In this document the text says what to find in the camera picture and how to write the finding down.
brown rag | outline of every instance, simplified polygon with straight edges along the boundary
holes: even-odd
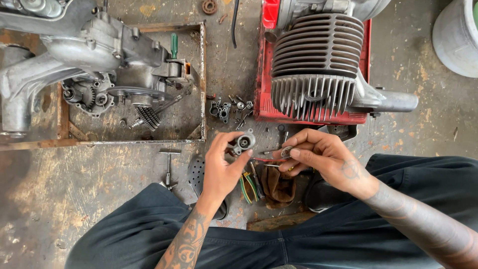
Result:
[[[262,170],[261,183],[268,208],[284,208],[294,200],[297,187],[295,178],[281,173],[275,167],[267,167]]]

gray bucket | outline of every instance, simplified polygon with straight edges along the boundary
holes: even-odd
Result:
[[[438,16],[433,27],[433,47],[451,71],[478,78],[478,30],[473,0],[454,0]]]

rusty metal frame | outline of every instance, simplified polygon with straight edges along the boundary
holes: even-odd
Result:
[[[50,147],[64,146],[95,146],[95,145],[144,145],[144,144],[190,144],[206,141],[206,25],[204,22],[176,22],[176,23],[150,23],[130,25],[130,27],[138,28],[142,33],[154,32],[170,32],[197,30],[200,34],[200,90],[201,90],[201,124],[195,129],[200,129],[199,139],[180,139],[180,140],[145,140],[145,141],[78,141],[77,139],[68,139],[68,132],[75,130],[76,133],[83,134],[69,121],[68,105],[63,100],[62,89],[58,84],[58,100],[57,100],[57,138],[51,140],[43,140],[36,142],[19,142],[0,144],[0,151],[21,150],[21,149],[38,149]]]

hand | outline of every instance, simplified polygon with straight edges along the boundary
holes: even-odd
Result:
[[[214,138],[206,153],[206,169],[201,196],[214,197],[220,204],[235,188],[242,170],[252,156],[252,149],[243,152],[232,164],[224,159],[224,155],[229,142],[243,134],[243,132],[219,133]]]
[[[367,184],[370,180],[376,180],[336,135],[304,129],[282,145],[283,148],[287,146],[294,147],[290,151],[292,158],[281,164],[279,170],[285,172],[294,167],[291,176],[298,175],[307,167],[313,167],[330,185],[354,196],[366,195],[363,191],[367,192],[364,190]],[[273,157],[280,159],[281,151],[274,152]]]

leg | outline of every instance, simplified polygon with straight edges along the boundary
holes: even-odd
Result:
[[[478,230],[478,161],[374,155],[367,170],[392,188]],[[309,268],[441,267],[355,199],[282,233],[290,264]]]
[[[153,183],[93,226],[65,269],[153,269],[189,216],[188,206]],[[196,268],[266,268],[285,263],[280,232],[211,227]]]

